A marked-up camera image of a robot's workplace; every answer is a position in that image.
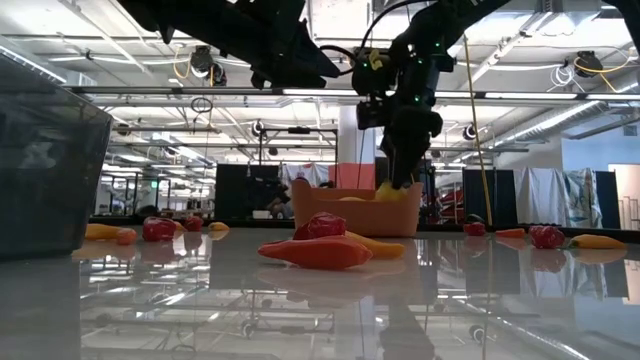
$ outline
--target plastic toy food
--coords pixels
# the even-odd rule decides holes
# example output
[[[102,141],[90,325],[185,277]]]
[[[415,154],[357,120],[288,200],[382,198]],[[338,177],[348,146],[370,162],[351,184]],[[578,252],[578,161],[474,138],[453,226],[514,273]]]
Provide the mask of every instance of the plastic toy food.
[[[626,249],[627,245],[608,236],[580,235],[571,240],[571,247],[581,249]]]
[[[366,201],[366,200],[357,198],[355,196],[347,196],[347,197],[344,197],[344,198],[340,199],[340,201]]]
[[[555,226],[532,226],[529,235],[538,249],[557,249],[564,245],[564,234]]]
[[[102,224],[88,224],[84,235],[87,240],[116,240],[118,245],[131,245],[138,234],[133,229]]]
[[[169,219],[146,218],[142,226],[142,238],[147,242],[173,241],[176,224]]]
[[[184,232],[185,231],[185,228],[184,228],[184,226],[182,226],[182,224],[180,224],[177,221],[174,221],[173,223],[176,224],[176,231],[180,231],[180,232]]]
[[[496,231],[496,236],[507,237],[512,239],[522,239],[527,236],[527,232],[524,229],[510,229]]]
[[[376,191],[376,201],[400,201],[407,196],[407,189],[395,190],[389,181],[385,181]]]
[[[405,249],[402,244],[387,244],[349,231],[347,231],[345,235],[352,241],[356,241],[369,249],[374,259],[397,259],[404,255]]]
[[[573,249],[571,255],[583,264],[608,264],[618,261],[627,255],[626,249]]]
[[[469,236],[483,236],[487,232],[484,228],[484,224],[481,222],[464,224],[462,228],[464,229],[464,232]]]
[[[209,224],[209,230],[211,230],[211,231],[226,231],[226,230],[229,230],[229,227],[224,223],[215,222],[215,223]]]
[[[258,254],[321,270],[344,270],[362,265],[373,256],[369,249],[345,236],[268,243],[258,249]]]
[[[344,235],[346,229],[347,224],[343,218],[320,212],[313,215],[308,223],[296,229],[293,239],[309,240],[325,236]]]
[[[204,221],[199,216],[189,216],[184,223],[184,228],[187,231],[202,231],[202,224]]]

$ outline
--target ceiling pipe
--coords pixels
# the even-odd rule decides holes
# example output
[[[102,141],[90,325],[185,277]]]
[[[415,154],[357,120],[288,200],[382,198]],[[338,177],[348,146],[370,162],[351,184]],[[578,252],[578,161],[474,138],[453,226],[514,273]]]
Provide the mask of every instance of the ceiling pipe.
[[[633,71],[622,78],[611,81],[618,93],[636,93],[638,91],[638,71]],[[602,85],[597,91],[606,91],[606,85]],[[593,100],[577,104],[568,108],[555,109],[536,116],[529,121],[517,126],[513,130],[496,136],[495,139],[484,141],[483,144],[490,147],[504,146],[520,140],[532,140],[549,137],[558,134],[576,124],[588,121],[608,111],[609,104],[606,101]],[[477,156],[477,150],[461,154],[454,161],[460,162],[471,156]]]
[[[100,37],[102,37],[109,45],[111,45],[115,50],[117,50],[120,54],[122,54],[125,58],[127,58],[127,60],[129,60],[134,65],[136,65],[143,73],[147,74],[152,79],[156,80],[149,68],[141,64],[138,60],[136,60],[136,58],[134,58],[133,55],[129,54],[122,46],[120,46],[120,44],[118,44],[115,40],[113,40],[111,36],[109,36],[109,34],[107,34],[104,30],[102,30],[100,26],[98,26],[96,23],[91,21],[91,19],[89,19],[82,12],[82,10],[78,5],[71,4],[66,0],[58,0],[58,2],[62,4],[65,8],[67,8],[69,11],[71,11],[78,18],[80,18],[82,21],[84,21],[87,25],[93,27],[100,34]]]

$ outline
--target reflective table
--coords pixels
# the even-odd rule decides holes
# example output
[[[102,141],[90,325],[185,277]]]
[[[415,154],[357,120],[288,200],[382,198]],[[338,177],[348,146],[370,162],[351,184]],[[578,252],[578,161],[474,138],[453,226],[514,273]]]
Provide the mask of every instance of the reflective table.
[[[422,233],[344,272],[256,253],[292,230],[85,243],[0,265],[2,359],[635,359],[640,248]]]

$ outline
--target wire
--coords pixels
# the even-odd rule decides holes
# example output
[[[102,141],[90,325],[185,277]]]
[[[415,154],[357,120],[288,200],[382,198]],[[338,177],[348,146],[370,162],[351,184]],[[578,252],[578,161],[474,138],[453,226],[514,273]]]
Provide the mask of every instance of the wire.
[[[357,189],[360,189],[360,172],[362,171],[362,153],[364,152],[364,138],[365,138],[365,130],[362,130],[362,139],[360,140],[360,163],[358,165],[358,186]]]
[[[178,51],[176,51],[176,56],[174,60],[178,59],[178,55],[180,55],[180,48],[178,48]],[[175,72],[176,76],[179,77],[180,79],[188,78],[189,71],[191,71],[191,55],[189,55],[189,61],[187,62],[187,72],[184,75],[180,74],[180,71],[178,71],[178,64],[175,62],[173,63],[173,72]]]
[[[421,3],[421,2],[424,2],[424,0],[407,0],[407,1],[402,1],[402,2],[399,2],[399,3],[393,4],[393,5],[389,6],[388,8],[384,9],[380,13],[380,15],[378,15],[375,18],[375,20],[373,20],[373,22],[371,23],[371,25],[367,29],[367,32],[364,34],[364,37],[362,38],[362,43],[360,44],[360,51],[359,51],[358,55],[360,55],[360,53],[362,52],[364,47],[367,45],[367,40],[369,39],[369,36],[371,35],[371,32],[373,31],[373,28],[378,24],[378,22],[380,22],[380,20],[382,20],[382,18],[385,15],[387,15],[388,13],[392,12],[393,10],[399,9],[399,8],[401,8],[403,6],[409,6],[411,4],[417,4],[417,3]]]
[[[604,74],[600,74],[600,77],[602,78],[602,80],[604,80],[604,83],[607,84],[607,87],[609,87],[609,89],[611,89],[611,91],[613,91],[614,93],[618,93],[619,91],[616,90],[616,88],[613,87],[613,85],[611,85],[611,83],[609,82],[609,80],[607,80],[607,78],[604,76]]]
[[[346,57],[348,57],[351,61],[353,61],[354,64],[358,63],[358,58],[356,57],[356,55],[354,53],[352,53],[351,51],[342,48],[340,46],[336,46],[336,45],[322,45],[320,46],[320,50],[331,50],[331,51],[335,51],[337,53],[340,53],[342,55],[345,55]],[[339,76],[342,75],[347,75],[353,72],[353,66],[351,67],[351,69],[345,70],[345,71],[341,71]]]
[[[620,66],[616,66],[613,69],[607,69],[607,70],[596,70],[596,69],[589,69],[587,67],[578,65],[578,60],[580,60],[581,58],[577,57],[575,60],[573,60],[573,65],[575,67],[577,67],[580,70],[583,71],[588,71],[588,72],[592,72],[592,73],[596,73],[596,74],[609,74],[621,69],[624,69],[625,67],[627,67],[627,65],[629,65],[629,63],[631,62],[631,58],[627,57],[627,60],[624,62],[624,64],[620,65]]]
[[[482,186],[484,187],[484,201],[487,206],[487,222],[489,226],[493,226],[493,216],[491,215],[491,202],[489,200],[489,185],[487,183],[487,173],[484,169],[484,160],[482,159],[482,150],[480,150],[480,134],[478,133],[478,116],[476,114],[476,102],[473,92],[473,80],[471,79],[471,65],[469,62],[469,41],[467,35],[464,36],[464,51],[467,57],[467,76],[469,78],[469,93],[471,94],[471,111],[473,113],[473,129],[476,133],[476,148],[478,149],[478,156],[480,157],[480,170],[482,171]]]

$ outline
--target fluorescent light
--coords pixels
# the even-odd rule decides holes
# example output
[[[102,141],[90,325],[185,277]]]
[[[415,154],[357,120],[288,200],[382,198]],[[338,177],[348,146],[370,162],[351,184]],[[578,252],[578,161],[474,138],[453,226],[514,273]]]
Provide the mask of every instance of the fluorescent light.
[[[109,172],[109,175],[119,176],[119,177],[135,177],[136,173],[122,173],[122,172]]]
[[[192,160],[198,160],[200,158],[204,158],[204,156],[184,146],[178,146],[178,152],[181,155],[188,157],[189,159],[192,159]]]
[[[102,171],[125,171],[125,172],[142,172],[141,168],[120,167],[117,165],[102,164]]]
[[[144,156],[137,156],[137,155],[118,155],[119,157],[128,160],[128,161],[133,161],[133,162],[146,162],[146,161],[151,161],[149,159],[147,159]]]
[[[332,89],[285,89],[282,93],[294,96],[358,96],[355,90]]]
[[[640,94],[591,94],[588,100],[634,101],[640,100]]]
[[[180,87],[184,87],[184,84],[180,80],[178,80],[176,78],[169,79],[169,82],[172,83],[172,84],[177,84]]]
[[[436,91],[437,98],[469,98],[468,91]]]
[[[67,80],[66,80],[65,78],[63,78],[63,77],[59,76],[58,74],[56,74],[56,73],[54,73],[54,72],[52,72],[52,71],[49,71],[49,70],[45,69],[44,67],[42,67],[42,66],[40,66],[40,65],[38,65],[38,64],[36,64],[36,63],[34,63],[33,61],[31,61],[31,60],[29,60],[29,59],[25,58],[25,57],[24,57],[24,56],[22,56],[22,55],[19,55],[19,54],[14,53],[13,51],[11,51],[11,50],[7,49],[7,48],[6,48],[6,47],[4,47],[4,46],[0,46],[0,52],[4,53],[4,55],[6,55],[6,56],[8,56],[8,57],[13,57],[13,58],[14,58],[14,60],[20,60],[20,61],[24,62],[25,64],[30,65],[30,66],[31,66],[31,67],[33,67],[34,69],[37,69],[37,70],[42,71],[43,73],[45,73],[45,74],[47,74],[47,75],[51,76],[52,78],[54,78],[54,79],[56,79],[56,80],[60,81],[60,82],[61,82],[61,83],[63,83],[63,84],[66,84],[66,83],[67,83]]]
[[[184,165],[151,165],[151,167],[156,169],[184,169]]]
[[[562,93],[487,93],[485,98],[487,99],[575,99],[576,94],[562,94]]]

